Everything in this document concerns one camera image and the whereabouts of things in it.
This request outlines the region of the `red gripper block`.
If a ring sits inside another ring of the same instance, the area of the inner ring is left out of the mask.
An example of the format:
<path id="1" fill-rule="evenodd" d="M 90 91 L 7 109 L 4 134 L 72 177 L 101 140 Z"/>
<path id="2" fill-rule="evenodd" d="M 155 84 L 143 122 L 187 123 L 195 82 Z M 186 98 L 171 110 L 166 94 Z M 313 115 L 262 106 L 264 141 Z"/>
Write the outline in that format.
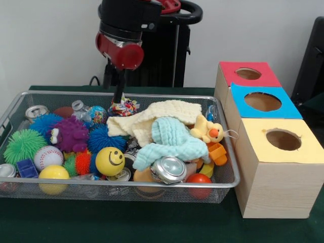
<path id="1" fill-rule="evenodd" d="M 98 51 L 108 58 L 103 76 L 104 89 L 108 89 L 111 84 L 111 64 L 117 68 L 112 75 L 112 81 L 116 84 L 113 102 L 119 104 L 126 84 L 124 69 L 135 70 L 144 59 L 141 43 L 116 40 L 102 33 L 97 33 L 95 42 Z"/>

